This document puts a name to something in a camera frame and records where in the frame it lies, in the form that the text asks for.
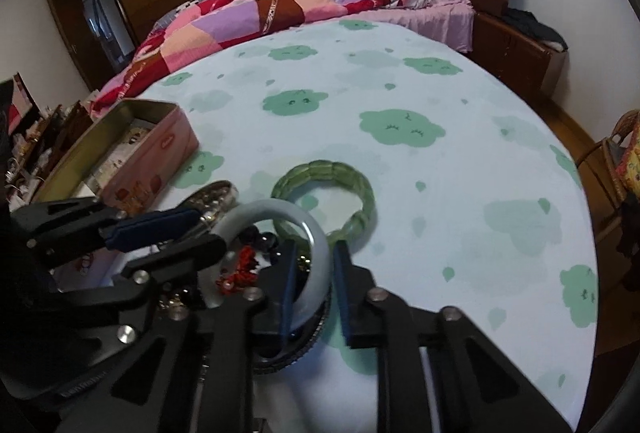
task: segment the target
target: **silver screw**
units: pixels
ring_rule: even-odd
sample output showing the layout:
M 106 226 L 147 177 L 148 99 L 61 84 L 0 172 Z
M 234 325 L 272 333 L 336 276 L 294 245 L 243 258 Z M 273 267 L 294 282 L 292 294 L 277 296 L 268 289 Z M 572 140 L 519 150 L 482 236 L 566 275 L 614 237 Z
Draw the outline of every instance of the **silver screw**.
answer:
M 189 309 L 184 305 L 175 305 L 169 308 L 169 319 L 182 321 L 189 315 Z
M 136 340 L 136 331 L 129 325 L 123 325 L 118 328 L 118 340 L 125 345 L 129 345 Z
M 388 297 L 389 292 L 387 292 L 382 287 L 373 287 L 367 292 L 367 298 L 369 298 L 369 301 L 373 301 L 374 303 L 384 301 Z
M 442 315 L 445 321 L 458 321 L 462 317 L 462 312 L 458 307 L 444 307 Z
M 242 292 L 242 297 L 247 301 L 258 301 L 262 299 L 263 296 L 264 292 L 258 287 L 247 287 L 244 289 L 244 292 Z
M 147 281 L 149 281 L 149 273 L 146 270 L 136 270 L 133 273 L 133 281 L 135 281 L 138 285 L 144 285 Z

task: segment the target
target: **dark clothing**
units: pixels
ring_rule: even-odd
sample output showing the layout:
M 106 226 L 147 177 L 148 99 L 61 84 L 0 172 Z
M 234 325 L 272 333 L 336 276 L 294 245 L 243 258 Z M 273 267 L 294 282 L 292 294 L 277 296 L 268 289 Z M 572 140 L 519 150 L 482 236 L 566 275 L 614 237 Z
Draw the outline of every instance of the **dark clothing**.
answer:
M 559 45 L 562 45 L 564 50 L 569 48 L 564 38 L 558 34 L 558 32 L 553 30 L 551 27 L 540 23 L 531 12 L 518 10 L 516 8 L 508 8 L 502 15 L 502 21 L 532 39 L 558 43 Z

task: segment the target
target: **pillow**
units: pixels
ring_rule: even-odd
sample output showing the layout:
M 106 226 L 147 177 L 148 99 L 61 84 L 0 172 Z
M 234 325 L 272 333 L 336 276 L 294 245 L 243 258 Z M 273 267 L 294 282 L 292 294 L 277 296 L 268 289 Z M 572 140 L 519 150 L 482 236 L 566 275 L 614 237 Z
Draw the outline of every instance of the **pillow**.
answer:
M 618 167 L 616 173 L 625 188 L 633 191 L 640 198 L 640 119 L 636 121 L 636 127 L 631 134 L 629 146 Z

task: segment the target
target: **white jade bangle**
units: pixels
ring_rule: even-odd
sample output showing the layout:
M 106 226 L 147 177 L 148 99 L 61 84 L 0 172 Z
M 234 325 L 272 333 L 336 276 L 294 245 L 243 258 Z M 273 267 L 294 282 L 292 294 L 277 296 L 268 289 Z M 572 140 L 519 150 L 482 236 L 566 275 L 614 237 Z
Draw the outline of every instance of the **white jade bangle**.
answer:
M 329 254 L 329 244 L 318 222 L 308 212 L 291 202 L 267 198 L 231 209 L 214 226 L 212 231 L 224 239 L 229 246 L 248 226 L 262 220 L 273 219 L 287 220 L 287 222 L 299 226 L 306 235 L 313 258 L 305 287 L 293 303 L 291 322 L 291 330 L 293 331 L 304 325 L 318 310 L 326 299 L 331 284 L 333 264 Z M 209 302 L 213 302 L 215 299 L 213 293 L 215 285 L 212 279 L 207 280 L 210 276 L 206 275 L 206 270 L 200 272 L 202 273 L 198 276 L 200 290 L 205 302 L 209 305 Z

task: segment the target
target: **patchwork quilt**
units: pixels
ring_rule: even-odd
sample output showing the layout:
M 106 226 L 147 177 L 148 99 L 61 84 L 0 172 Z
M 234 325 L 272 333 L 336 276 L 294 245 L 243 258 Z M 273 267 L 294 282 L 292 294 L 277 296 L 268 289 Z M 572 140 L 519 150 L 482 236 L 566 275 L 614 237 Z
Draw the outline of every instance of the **patchwork quilt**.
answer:
M 138 96 L 156 80 L 239 43 L 292 26 L 376 8 L 424 8 L 432 0 L 202 0 L 176 12 L 151 32 L 132 63 L 102 90 L 100 113 L 123 97 Z

